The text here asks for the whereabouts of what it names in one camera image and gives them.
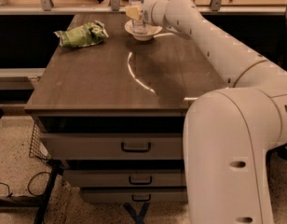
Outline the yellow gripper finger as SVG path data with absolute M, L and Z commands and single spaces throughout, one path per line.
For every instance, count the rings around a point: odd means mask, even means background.
M 125 12 L 133 20 L 138 21 L 142 18 L 142 8 L 140 6 L 126 6 Z

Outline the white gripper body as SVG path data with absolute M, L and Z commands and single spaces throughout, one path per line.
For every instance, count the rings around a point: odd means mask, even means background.
M 143 20 L 152 26 L 164 26 L 168 0 L 144 0 Z

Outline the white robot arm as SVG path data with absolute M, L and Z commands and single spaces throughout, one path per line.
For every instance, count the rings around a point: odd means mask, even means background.
M 192 224 L 274 224 L 267 153 L 287 144 L 287 72 L 207 21 L 192 0 L 145 0 L 125 11 L 188 35 L 227 85 L 185 116 Z

